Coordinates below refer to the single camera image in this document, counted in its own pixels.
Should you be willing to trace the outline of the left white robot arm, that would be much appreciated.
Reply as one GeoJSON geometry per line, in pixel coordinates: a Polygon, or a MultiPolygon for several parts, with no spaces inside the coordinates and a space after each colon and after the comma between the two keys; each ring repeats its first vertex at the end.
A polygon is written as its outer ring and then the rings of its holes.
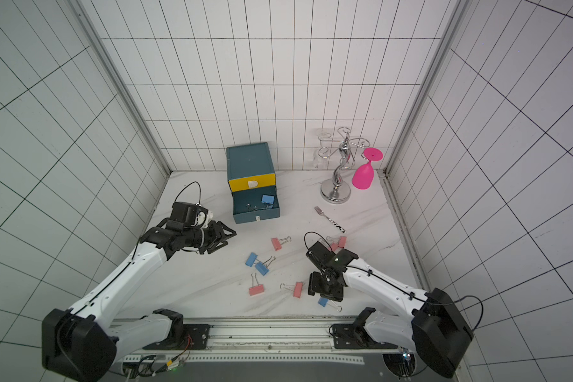
{"type": "Polygon", "coordinates": [[[137,321],[114,326],[124,304],[179,251],[212,254],[236,231],[220,221],[186,227],[164,219],[104,281],[67,310],[54,309],[41,323],[44,369],[77,381],[101,379],[118,360],[148,345],[179,349],[191,342],[183,316],[158,309],[137,321]]]}

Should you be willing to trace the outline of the teal drawer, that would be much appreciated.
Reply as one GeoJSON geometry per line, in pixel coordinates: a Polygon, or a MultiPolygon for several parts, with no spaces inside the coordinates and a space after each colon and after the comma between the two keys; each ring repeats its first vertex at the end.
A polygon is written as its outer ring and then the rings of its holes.
{"type": "Polygon", "coordinates": [[[232,201],[232,216],[237,224],[265,221],[281,216],[276,186],[232,193],[232,201]]]}

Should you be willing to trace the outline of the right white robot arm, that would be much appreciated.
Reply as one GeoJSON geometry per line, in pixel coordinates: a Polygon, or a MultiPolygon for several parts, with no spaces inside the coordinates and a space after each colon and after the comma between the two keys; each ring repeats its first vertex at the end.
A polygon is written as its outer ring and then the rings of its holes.
{"type": "Polygon", "coordinates": [[[441,377],[455,376],[474,339],[474,329],[449,294],[398,282],[347,250],[310,249],[307,258],[317,268],[310,275],[310,295],[340,302],[349,287],[392,311],[385,315],[366,307],[352,323],[333,324],[329,332],[334,348],[385,350],[386,366],[401,378],[415,375],[418,360],[441,377]]]}

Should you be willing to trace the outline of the yellow top drawer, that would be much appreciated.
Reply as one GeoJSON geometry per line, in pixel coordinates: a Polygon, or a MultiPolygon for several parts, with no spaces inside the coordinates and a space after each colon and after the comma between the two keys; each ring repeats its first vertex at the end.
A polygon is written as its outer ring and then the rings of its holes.
{"type": "Polygon", "coordinates": [[[251,189],[274,186],[276,184],[275,173],[259,174],[244,178],[229,180],[229,187],[233,193],[251,189]]]}

